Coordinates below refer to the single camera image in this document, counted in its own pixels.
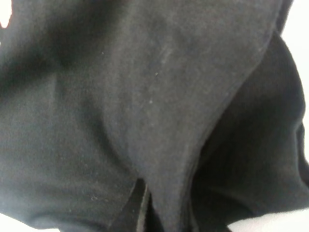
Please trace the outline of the black printed t-shirt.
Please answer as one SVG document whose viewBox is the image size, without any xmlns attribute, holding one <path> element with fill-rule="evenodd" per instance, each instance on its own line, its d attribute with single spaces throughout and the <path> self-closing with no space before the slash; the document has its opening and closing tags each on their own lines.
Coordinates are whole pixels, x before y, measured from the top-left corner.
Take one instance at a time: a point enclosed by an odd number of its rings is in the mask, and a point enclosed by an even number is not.
<svg viewBox="0 0 309 232">
<path fill-rule="evenodd" d="M 0 212 L 62 232 L 226 232 L 307 208 L 290 0 L 14 0 Z"/>
</svg>

